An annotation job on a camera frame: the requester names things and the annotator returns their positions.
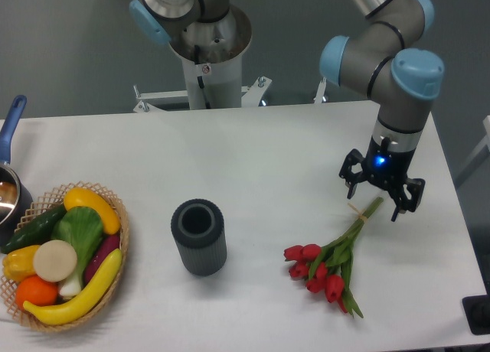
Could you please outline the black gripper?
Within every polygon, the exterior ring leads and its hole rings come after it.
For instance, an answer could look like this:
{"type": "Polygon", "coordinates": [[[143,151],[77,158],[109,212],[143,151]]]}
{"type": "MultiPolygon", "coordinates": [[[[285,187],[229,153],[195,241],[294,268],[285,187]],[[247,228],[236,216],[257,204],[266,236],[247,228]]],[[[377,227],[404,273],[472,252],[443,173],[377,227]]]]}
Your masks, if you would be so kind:
{"type": "Polygon", "coordinates": [[[409,152],[392,152],[371,139],[366,157],[357,149],[352,149],[345,157],[339,177],[348,188],[347,199],[352,199],[357,185],[368,181],[385,190],[394,201],[395,208],[391,221],[399,214],[415,212],[420,205],[426,182],[422,178],[408,178],[407,171],[414,156],[409,152]],[[360,165],[359,171],[353,167],[360,165]]]}

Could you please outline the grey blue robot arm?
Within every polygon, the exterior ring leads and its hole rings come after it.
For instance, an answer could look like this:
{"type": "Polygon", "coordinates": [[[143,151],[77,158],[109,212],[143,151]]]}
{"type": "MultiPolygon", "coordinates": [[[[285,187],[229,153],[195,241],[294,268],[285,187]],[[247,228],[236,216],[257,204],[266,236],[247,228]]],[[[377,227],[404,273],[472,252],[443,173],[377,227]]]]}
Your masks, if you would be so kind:
{"type": "MultiPolygon", "coordinates": [[[[357,38],[337,36],[319,59],[329,83],[364,95],[379,106],[368,150],[353,150],[341,170],[350,192],[362,182],[386,191],[395,213],[415,211],[425,182],[407,174],[445,66],[413,45],[430,28],[430,0],[354,0],[368,21],[357,38]]],[[[257,88],[242,89],[242,57],[250,45],[249,18],[230,0],[132,0],[129,12],[141,32],[180,58],[192,109],[243,107],[257,88]]]]}

